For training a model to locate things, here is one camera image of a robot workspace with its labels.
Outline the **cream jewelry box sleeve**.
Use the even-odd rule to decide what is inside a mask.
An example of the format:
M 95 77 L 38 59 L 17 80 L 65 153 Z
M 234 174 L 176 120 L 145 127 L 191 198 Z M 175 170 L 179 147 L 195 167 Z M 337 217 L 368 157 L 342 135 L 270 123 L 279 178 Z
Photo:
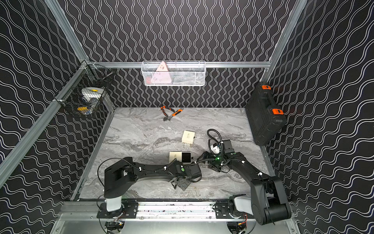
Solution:
M 185 130 L 182 135 L 182 142 L 187 144 L 193 144 L 195 138 L 195 132 Z

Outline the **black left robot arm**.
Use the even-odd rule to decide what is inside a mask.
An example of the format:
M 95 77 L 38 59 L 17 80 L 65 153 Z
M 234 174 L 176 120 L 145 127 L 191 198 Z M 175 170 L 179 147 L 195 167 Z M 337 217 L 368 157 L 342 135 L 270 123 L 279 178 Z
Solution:
M 122 209 L 122 196 L 138 181 L 162 180 L 172 182 L 185 191 L 191 183 L 198 182 L 202 172 L 197 163 L 184 164 L 174 159 L 166 165 L 149 165 L 133 161 L 133 158 L 120 159 L 105 169 L 104 198 L 107 212 Z

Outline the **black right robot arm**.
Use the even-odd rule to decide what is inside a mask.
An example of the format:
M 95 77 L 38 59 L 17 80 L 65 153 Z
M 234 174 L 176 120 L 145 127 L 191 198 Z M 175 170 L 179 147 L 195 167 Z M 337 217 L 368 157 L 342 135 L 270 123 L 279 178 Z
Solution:
M 202 153 L 198 161 L 207 162 L 208 167 L 216 172 L 223 172 L 222 168 L 227 166 L 249 185 L 250 196 L 236 195 L 229 198 L 231 216 L 246 213 L 260 225 L 291 218 L 291 208 L 280 178 L 262 172 L 242 153 L 235 152 L 230 140 L 213 144 L 209 151 Z

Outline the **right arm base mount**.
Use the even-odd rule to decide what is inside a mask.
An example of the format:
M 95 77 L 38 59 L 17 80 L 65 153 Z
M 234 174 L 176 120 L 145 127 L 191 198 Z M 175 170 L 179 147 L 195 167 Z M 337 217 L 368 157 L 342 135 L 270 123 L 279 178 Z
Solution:
M 249 219 L 254 218 L 250 202 L 216 202 L 212 208 L 217 219 L 245 219 L 245 217 Z

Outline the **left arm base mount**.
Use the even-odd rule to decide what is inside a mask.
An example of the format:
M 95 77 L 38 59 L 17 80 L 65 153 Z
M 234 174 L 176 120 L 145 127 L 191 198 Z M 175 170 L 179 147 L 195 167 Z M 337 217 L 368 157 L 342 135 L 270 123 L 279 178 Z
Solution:
M 138 203 L 137 202 L 122 202 L 121 207 L 119 210 L 116 211 L 108 211 L 107 204 L 101 203 L 99 211 L 96 215 L 97 218 L 100 219 L 134 219 L 136 218 L 136 214 L 138 211 Z

